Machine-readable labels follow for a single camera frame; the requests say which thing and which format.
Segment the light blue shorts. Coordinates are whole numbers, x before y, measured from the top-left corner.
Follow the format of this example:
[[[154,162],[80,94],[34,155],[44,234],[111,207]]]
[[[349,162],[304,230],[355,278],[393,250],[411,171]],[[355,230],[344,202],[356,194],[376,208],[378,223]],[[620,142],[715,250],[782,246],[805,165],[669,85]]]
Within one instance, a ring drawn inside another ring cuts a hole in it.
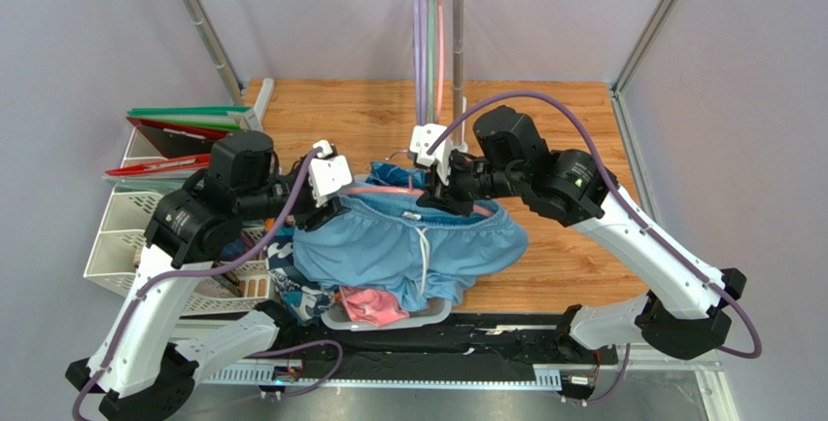
[[[460,305],[479,276],[505,270],[529,246],[526,231],[495,201],[480,202],[485,212],[468,217],[420,207],[406,194],[359,193],[341,203],[344,214],[295,232],[296,268],[326,288],[388,292],[409,312],[432,298]]]

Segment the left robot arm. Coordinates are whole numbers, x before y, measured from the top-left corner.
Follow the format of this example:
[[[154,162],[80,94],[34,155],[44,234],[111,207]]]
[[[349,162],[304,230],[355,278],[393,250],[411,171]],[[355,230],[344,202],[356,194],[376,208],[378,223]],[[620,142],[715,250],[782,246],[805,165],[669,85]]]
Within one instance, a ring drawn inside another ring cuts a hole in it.
[[[239,130],[217,141],[206,167],[157,203],[117,321],[92,356],[66,370],[79,398],[99,395],[108,420],[165,420],[214,373],[271,355],[288,319],[271,300],[201,338],[175,343],[171,335],[203,279],[237,269],[268,246],[263,237],[220,264],[245,225],[293,219],[298,228],[319,228],[343,212],[338,197],[353,182],[349,161],[326,140],[287,174],[265,133]]]

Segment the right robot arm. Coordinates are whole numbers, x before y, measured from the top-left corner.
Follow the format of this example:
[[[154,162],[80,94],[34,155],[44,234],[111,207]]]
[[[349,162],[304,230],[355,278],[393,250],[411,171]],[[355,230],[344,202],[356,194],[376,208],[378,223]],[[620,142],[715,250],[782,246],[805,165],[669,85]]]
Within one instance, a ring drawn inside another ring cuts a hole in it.
[[[725,309],[746,284],[739,270],[693,257],[592,155],[551,150],[529,116],[500,106],[479,117],[473,132],[479,157],[443,140],[439,124],[413,129],[409,154],[427,172],[421,206],[467,217],[482,201],[517,197],[602,246],[646,285],[626,301],[569,307],[557,328],[565,341],[589,350],[646,343],[679,360],[724,345],[732,326]]]

